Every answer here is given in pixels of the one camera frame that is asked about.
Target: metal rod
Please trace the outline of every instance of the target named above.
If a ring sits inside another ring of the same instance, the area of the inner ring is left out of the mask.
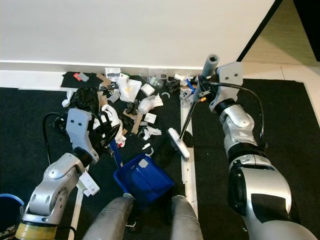
[[[196,106],[196,102],[193,101],[191,106],[190,106],[188,115],[186,116],[186,119],[184,121],[183,128],[182,128],[180,136],[179,136],[179,140],[182,140],[184,138],[185,131],[186,131],[188,125],[189,125],[189,122],[191,120],[191,115],[192,115],[192,113],[193,113],[193,111],[195,109],[195,106]]]

